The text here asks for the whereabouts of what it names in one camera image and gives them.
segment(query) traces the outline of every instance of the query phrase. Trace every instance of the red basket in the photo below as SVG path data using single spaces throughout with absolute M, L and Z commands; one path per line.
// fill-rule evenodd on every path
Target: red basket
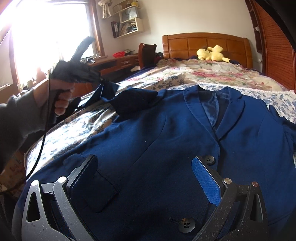
M 121 57 L 124 57 L 125 54 L 126 53 L 124 51 L 122 51 L 122 52 L 118 52 L 118 53 L 113 54 L 113 57 L 114 58 L 121 58 Z

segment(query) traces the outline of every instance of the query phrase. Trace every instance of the bed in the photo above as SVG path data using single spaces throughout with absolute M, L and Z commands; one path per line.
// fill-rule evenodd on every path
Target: bed
M 216 44 L 224 48 L 225 57 L 236 60 L 241 65 L 201 61 L 194 57 L 197 49 Z M 196 84 L 208 90 L 231 86 L 242 94 L 262 99 L 267 105 L 273 105 L 280 116 L 285 116 L 296 123 L 295 93 L 275 80 L 250 70 L 252 54 L 248 39 L 216 33 L 165 35 L 163 49 L 165 59 L 160 60 L 155 68 L 118 83 L 118 93 L 130 87 L 158 91 L 183 90 Z M 102 132 L 116 116 L 113 107 L 100 100 L 56 125 L 47 134 L 35 172 L 56 157 Z M 26 153 L 27 173 L 33 167 L 40 147 L 41 140 Z

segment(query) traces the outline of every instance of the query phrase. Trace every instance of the black cord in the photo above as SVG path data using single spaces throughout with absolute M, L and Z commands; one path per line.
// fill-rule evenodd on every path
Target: black cord
M 4 193 L 8 193 L 8 192 L 11 192 L 11 191 L 14 191 L 15 189 L 17 189 L 18 187 L 20 187 L 31 175 L 32 173 L 34 172 L 34 170 L 36 169 L 36 166 L 40 160 L 40 157 L 41 157 L 41 154 L 42 154 L 42 151 L 43 151 L 43 146 L 44 146 L 44 143 L 45 143 L 45 137 L 46 137 L 46 133 L 48 131 L 48 122 L 49 122 L 49 114 L 50 114 L 50 99 L 49 99 L 49 94 L 50 94 L 50 80 L 48 80 L 48 86 L 47 86 L 47 94 L 48 94 L 48 98 L 47 98 L 47 113 L 46 113 L 46 121 L 45 121 L 45 130 L 44 130 L 44 134 L 43 134 L 43 139 L 42 139 L 42 144 L 41 144 L 41 147 L 40 147 L 40 151 L 39 151 L 39 154 L 38 154 L 38 157 L 36 159 L 36 162 L 33 166 L 33 168 L 31 169 L 31 171 L 29 172 L 29 174 L 26 176 L 25 179 L 22 179 L 21 181 L 19 181 L 16 185 L 14 185 L 12 188 L 9 188 L 5 191 L 2 191 L 0 192 L 0 195 L 3 195 Z

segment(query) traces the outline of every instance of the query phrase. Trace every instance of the black button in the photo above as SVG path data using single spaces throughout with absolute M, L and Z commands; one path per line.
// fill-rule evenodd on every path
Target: black button
M 211 166 L 215 164 L 215 158 L 213 156 L 205 156 L 206 163 Z
M 181 233 L 190 233 L 195 228 L 195 221 L 193 218 L 184 218 L 178 223 L 178 230 Z

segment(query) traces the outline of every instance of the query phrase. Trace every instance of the wooden chair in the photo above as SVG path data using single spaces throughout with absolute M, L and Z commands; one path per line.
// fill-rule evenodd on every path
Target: wooden chair
M 140 46 L 139 46 L 140 69 L 148 65 L 154 64 L 156 48 L 157 48 L 156 44 L 149 45 L 149 44 L 140 43 Z

